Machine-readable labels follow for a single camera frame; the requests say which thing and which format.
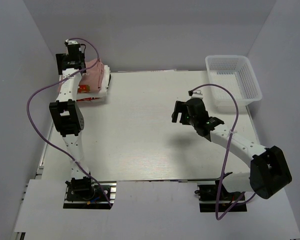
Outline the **pink t shirt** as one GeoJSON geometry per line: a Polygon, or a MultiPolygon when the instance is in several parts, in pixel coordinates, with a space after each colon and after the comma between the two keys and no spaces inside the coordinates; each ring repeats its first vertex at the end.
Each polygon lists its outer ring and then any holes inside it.
{"type": "Polygon", "coordinates": [[[96,65],[88,69],[86,73],[82,75],[82,80],[79,83],[77,92],[80,94],[98,93],[102,87],[104,74],[105,65],[98,59],[96,65]]]}

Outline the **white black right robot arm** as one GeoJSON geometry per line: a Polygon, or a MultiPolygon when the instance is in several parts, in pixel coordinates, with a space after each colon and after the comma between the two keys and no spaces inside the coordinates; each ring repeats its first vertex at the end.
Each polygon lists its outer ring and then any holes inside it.
{"type": "Polygon", "coordinates": [[[219,198],[226,200],[236,192],[253,192],[262,199],[269,199],[292,182],[285,155],[279,147],[254,143],[232,131],[221,119],[209,116],[200,98],[176,101],[171,118],[174,123],[192,126],[199,136],[229,150],[249,168],[249,172],[228,172],[220,176],[215,181],[219,198]]]}

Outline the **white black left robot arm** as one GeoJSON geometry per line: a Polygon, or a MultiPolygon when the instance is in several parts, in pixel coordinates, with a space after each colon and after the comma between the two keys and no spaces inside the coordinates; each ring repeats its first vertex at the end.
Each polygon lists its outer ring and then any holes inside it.
{"type": "Polygon", "coordinates": [[[50,114],[57,132],[62,136],[70,158],[70,178],[79,180],[89,173],[85,164],[82,144],[84,117],[77,105],[77,93],[83,74],[79,72],[86,67],[85,55],[81,45],[74,39],[65,41],[66,53],[56,55],[59,73],[59,89],[56,100],[49,104],[50,114]]]}

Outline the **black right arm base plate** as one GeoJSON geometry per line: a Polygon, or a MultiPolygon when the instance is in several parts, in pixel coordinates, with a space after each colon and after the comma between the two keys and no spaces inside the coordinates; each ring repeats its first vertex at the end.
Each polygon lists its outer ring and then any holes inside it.
{"type": "MultiPolygon", "coordinates": [[[[216,200],[217,200],[217,190],[218,186],[215,184],[202,184],[197,186],[197,190],[194,191],[194,194],[199,199],[199,209],[201,213],[214,213],[216,210],[216,200]]],[[[228,193],[223,188],[221,189],[219,197],[219,212],[224,212],[228,207],[231,206],[237,199],[239,199],[241,193],[233,192],[228,193]]],[[[234,206],[230,212],[246,212],[246,204],[242,204],[245,201],[243,196],[239,202],[234,206]]]]}

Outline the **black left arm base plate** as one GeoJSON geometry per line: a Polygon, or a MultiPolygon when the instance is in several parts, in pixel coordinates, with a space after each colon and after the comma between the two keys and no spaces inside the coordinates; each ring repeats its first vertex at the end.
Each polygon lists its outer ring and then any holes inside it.
{"type": "Polygon", "coordinates": [[[66,181],[64,209],[109,210],[114,204],[117,183],[97,184],[87,177],[66,181]]]}

